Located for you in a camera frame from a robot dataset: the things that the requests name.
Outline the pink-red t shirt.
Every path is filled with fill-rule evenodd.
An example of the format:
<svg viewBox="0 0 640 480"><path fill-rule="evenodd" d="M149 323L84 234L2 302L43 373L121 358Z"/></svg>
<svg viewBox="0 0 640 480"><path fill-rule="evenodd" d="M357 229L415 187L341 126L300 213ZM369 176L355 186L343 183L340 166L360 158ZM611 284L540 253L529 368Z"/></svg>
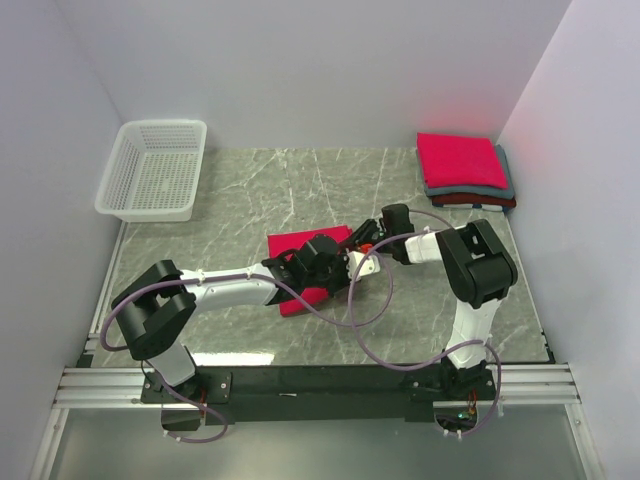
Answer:
<svg viewBox="0 0 640 480"><path fill-rule="evenodd" d="M347 225L339 225L316 230L270 234L267 236L268 256L275 258L287 250L300 249L305 242L318 234L324 234L336 242L340 242L345 240L351 233L352 229ZM301 293L301 297L310 305L315 306L328 299L329 294L322 288L307 288ZM303 311L305 311L305 307L299 300L289 300L279 305L279 312L282 317L298 315Z"/></svg>

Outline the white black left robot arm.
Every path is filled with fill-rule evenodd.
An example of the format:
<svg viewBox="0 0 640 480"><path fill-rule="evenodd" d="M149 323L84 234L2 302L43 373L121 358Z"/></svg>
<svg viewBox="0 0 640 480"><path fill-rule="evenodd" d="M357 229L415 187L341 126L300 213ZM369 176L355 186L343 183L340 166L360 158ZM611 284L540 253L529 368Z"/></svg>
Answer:
<svg viewBox="0 0 640 480"><path fill-rule="evenodd" d="M299 299L308 289L333 295L351 281L349 254L319 234L249 267L217 272L180 270L163 260L145 271L112 303L115 321L131 357L149 364L176 401L200 388L196 364L178 340L191 317L238 306L272 306Z"/></svg>

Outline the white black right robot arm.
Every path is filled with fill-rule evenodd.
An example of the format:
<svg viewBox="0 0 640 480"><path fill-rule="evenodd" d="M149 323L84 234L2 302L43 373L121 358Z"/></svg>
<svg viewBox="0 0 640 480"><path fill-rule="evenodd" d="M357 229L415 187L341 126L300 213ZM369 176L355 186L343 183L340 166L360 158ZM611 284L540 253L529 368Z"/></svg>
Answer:
<svg viewBox="0 0 640 480"><path fill-rule="evenodd" d="M495 314L518 281L515 262L486 220L418 231L410 221L411 213L405 204L386 206L380 220L367 220L341 243L349 255L348 297L353 297L365 263L379 253L403 265L440 261L456 297L450 339L442 353L413 365L389 363L374 354L361 336L356 340L371 360L389 370L423 372L436 367L439 389L449 398L460 399L486 385L496 387L486 354L495 352L489 345Z"/></svg>

